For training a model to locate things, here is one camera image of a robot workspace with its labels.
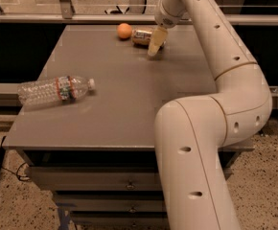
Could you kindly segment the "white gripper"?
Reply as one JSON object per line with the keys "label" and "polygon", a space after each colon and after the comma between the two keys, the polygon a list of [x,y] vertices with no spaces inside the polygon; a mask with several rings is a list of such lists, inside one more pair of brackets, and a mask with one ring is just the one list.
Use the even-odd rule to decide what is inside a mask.
{"label": "white gripper", "polygon": [[186,0],[159,0],[154,13],[158,26],[151,34],[149,57],[154,57],[167,39],[167,29],[173,28],[183,17],[188,16]]}

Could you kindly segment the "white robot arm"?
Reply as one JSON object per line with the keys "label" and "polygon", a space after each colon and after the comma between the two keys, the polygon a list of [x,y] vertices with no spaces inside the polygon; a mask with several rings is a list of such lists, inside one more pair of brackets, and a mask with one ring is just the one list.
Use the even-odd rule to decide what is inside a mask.
{"label": "white robot arm", "polygon": [[272,97],[256,59],[215,0],[160,0],[148,54],[189,14],[217,91],[179,98],[156,114],[155,153],[171,230],[241,230],[219,159],[258,132]]}

